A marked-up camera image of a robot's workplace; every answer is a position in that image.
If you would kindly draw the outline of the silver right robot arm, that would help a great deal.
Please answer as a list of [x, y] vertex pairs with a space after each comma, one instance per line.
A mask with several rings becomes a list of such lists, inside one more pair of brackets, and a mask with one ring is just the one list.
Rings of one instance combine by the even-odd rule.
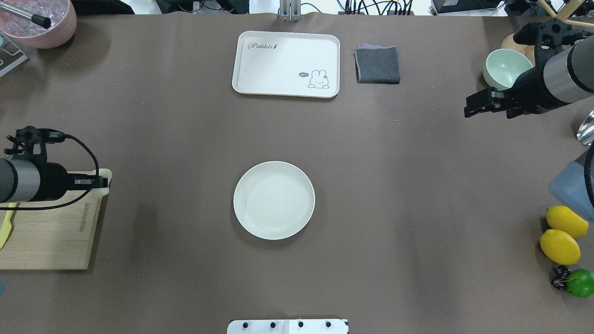
[[[582, 101], [594, 92], [593, 36], [559, 19], [532, 22], [513, 34], [516, 44], [535, 47], [535, 66], [520, 74], [511, 88], [489, 87], [466, 99], [466, 118], [484, 112], [507, 118], [543, 114]], [[578, 216], [592, 223], [593, 149], [571, 161], [549, 185], [550, 192]]]

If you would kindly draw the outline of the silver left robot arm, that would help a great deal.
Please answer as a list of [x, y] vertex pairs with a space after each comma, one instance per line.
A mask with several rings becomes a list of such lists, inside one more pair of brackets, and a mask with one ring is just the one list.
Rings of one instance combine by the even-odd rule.
[[69, 173], [60, 164], [34, 164], [22, 159], [0, 161], [2, 203], [61, 199], [67, 192], [107, 188], [109, 178], [97, 174]]

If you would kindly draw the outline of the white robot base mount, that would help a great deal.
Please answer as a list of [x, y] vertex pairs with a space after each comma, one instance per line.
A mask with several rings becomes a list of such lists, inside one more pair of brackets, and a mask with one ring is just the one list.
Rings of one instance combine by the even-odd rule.
[[348, 320], [343, 319], [266, 319], [235, 320], [227, 334], [348, 334]]

